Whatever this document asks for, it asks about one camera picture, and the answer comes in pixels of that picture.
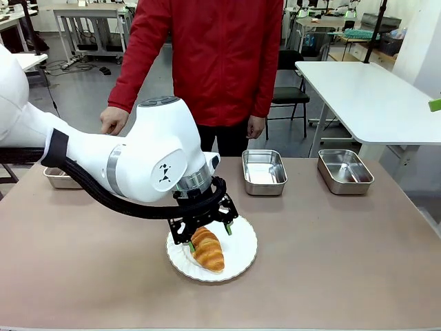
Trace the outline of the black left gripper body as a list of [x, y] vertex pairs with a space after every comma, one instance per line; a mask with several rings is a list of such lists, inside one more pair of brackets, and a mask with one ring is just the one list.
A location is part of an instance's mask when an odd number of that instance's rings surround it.
[[216, 186], [215, 191], [212, 187], [201, 193], [199, 189], [188, 192], [190, 197], [184, 197], [184, 192], [174, 191], [173, 198], [178, 203], [179, 211], [174, 216], [177, 218], [192, 219], [191, 223], [202, 226], [205, 223], [213, 221], [223, 222], [223, 216], [219, 212], [220, 201], [225, 196], [226, 187], [224, 185]]

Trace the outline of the person's right hand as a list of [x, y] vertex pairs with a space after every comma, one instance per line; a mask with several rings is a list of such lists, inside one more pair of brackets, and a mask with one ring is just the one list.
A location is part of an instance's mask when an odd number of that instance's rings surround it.
[[126, 110], [108, 106], [100, 116], [101, 132], [113, 136], [118, 135], [125, 127], [128, 118], [129, 113]]

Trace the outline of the person's left hand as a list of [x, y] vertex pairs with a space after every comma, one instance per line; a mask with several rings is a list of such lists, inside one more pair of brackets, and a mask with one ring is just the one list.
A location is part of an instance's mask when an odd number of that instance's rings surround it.
[[265, 118], [250, 116], [247, 123], [247, 138], [257, 139], [265, 129]]

